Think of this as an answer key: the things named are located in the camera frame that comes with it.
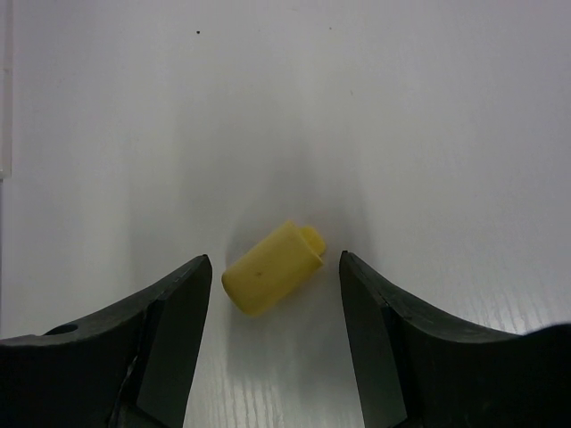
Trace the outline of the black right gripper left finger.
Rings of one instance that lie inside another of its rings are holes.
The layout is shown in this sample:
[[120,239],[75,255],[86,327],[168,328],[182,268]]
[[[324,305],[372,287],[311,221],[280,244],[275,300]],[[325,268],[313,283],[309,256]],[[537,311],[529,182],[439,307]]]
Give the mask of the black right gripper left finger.
[[181,427],[212,280],[205,255],[43,335],[1,341],[3,427]]

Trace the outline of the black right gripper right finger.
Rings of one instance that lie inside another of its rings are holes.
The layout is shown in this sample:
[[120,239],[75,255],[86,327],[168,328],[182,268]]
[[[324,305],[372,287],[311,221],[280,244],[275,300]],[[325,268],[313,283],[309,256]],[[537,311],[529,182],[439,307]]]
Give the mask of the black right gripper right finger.
[[469,322],[348,251],[339,278],[367,427],[569,426],[569,325],[518,335]]

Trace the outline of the yellow highlighter cap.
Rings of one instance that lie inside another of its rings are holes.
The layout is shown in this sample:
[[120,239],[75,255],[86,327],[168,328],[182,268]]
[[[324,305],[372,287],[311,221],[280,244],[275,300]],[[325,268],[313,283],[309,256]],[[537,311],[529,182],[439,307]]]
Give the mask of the yellow highlighter cap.
[[315,227],[287,221],[225,270],[223,288],[243,313],[259,316],[309,280],[326,249]]

